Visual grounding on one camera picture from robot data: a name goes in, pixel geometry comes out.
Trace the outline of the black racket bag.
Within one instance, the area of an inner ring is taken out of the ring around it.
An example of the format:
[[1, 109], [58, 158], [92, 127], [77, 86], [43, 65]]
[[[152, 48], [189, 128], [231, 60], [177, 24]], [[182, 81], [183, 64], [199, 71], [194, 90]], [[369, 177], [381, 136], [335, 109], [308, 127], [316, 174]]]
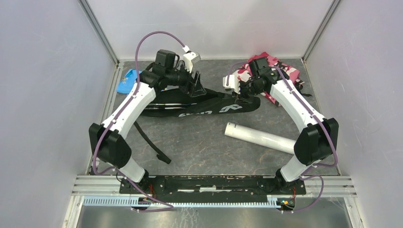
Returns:
[[248, 113], [260, 107], [260, 99], [256, 97], [255, 103], [248, 104], [230, 94], [206, 89], [207, 94], [198, 97], [189, 97], [178, 88], [162, 91], [151, 103], [197, 103], [182, 106], [186, 109], [176, 110], [143, 110], [141, 115], [148, 117], [186, 117], [189, 115], [208, 114], [236, 114]]

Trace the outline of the white shuttlecock tube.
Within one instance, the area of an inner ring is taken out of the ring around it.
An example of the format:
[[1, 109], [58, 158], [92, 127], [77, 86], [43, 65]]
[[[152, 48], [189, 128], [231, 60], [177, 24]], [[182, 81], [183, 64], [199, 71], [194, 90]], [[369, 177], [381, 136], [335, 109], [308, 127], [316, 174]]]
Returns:
[[295, 140], [248, 128], [239, 124], [228, 122], [224, 134], [226, 136], [272, 148], [288, 154], [294, 153]]

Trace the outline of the white racket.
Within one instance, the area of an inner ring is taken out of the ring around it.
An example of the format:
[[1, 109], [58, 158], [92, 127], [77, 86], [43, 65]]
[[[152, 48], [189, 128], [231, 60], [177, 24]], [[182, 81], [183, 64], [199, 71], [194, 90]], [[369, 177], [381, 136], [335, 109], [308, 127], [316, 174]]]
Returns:
[[150, 103], [148, 106], [190, 106], [197, 103]]
[[166, 107], [166, 106], [158, 106], [158, 107], [146, 107], [145, 110], [176, 110], [176, 109], [186, 109], [185, 107]]

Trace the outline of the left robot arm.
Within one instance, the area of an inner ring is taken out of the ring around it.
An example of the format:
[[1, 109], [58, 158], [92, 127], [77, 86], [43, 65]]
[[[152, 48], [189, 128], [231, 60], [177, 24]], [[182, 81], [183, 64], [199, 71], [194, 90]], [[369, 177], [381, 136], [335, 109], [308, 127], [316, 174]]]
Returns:
[[118, 169], [137, 193], [149, 189], [146, 170], [132, 158], [132, 150], [125, 141], [128, 132], [143, 110], [167, 86], [177, 86], [190, 97], [205, 95], [200, 83], [200, 73], [193, 72], [193, 65], [200, 61], [199, 53], [188, 51], [182, 58], [168, 50], [159, 50], [155, 61], [137, 77], [132, 91], [118, 108], [101, 124], [89, 127], [93, 153], [93, 168], [100, 159]]

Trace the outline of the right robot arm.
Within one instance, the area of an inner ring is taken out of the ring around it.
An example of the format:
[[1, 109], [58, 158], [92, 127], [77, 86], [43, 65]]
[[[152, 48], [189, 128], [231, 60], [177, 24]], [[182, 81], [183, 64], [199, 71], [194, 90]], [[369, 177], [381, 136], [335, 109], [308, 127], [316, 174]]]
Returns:
[[248, 62], [250, 78], [240, 84], [240, 96], [248, 99], [267, 92], [278, 101], [296, 124], [300, 135], [290, 161], [276, 174], [274, 186], [277, 192], [286, 194], [294, 187], [294, 181], [313, 166], [335, 167], [339, 124], [335, 118], [326, 118], [318, 112], [296, 89], [285, 71], [270, 66], [260, 57]]

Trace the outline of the pink camouflage bag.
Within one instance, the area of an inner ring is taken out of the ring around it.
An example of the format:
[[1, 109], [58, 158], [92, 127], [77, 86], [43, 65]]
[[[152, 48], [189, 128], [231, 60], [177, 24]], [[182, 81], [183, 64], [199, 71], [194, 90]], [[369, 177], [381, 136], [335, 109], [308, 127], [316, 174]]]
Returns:
[[250, 57], [248, 60], [245, 62], [241, 62], [238, 64], [235, 64], [231, 67], [230, 72], [227, 75], [234, 74], [239, 81], [246, 82], [251, 78], [251, 69], [249, 66], [249, 62], [251, 62], [254, 59], [259, 59], [259, 58], [265, 58], [269, 66], [276, 66], [281, 69], [283, 72], [284, 76], [291, 80], [293, 86], [296, 88], [296, 91], [298, 91], [303, 97], [311, 97], [311, 94], [304, 94], [301, 92], [301, 90], [304, 88], [304, 81], [302, 81], [299, 78], [300, 71], [297, 70], [295, 67], [290, 66], [283, 61], [281, 61], [279, 58], [274, 57], [267, 52], [262, 52], [259, 55], [254, 55]]

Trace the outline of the blue cloth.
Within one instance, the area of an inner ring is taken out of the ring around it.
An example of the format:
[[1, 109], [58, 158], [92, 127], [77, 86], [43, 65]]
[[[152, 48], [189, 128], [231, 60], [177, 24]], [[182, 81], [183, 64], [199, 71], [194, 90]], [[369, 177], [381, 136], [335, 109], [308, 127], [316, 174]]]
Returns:
[[116, 92], [128, 95], [132, 91], [137, 81], [137, 76], [138, 74], [136, 69], [129, 69], [125, 76], [119, 82]]

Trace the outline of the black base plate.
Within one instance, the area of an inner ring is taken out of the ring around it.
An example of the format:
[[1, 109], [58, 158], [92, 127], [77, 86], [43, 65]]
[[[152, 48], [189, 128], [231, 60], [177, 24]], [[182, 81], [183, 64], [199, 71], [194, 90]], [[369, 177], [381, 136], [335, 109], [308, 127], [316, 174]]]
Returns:
[[254, 203], [266, 202], [268, 195], [281, 197], [306, 194], [301, 180], [280, 183], [273, 176], [157, 175], [148, 177], [139, 188], [166, 203]]

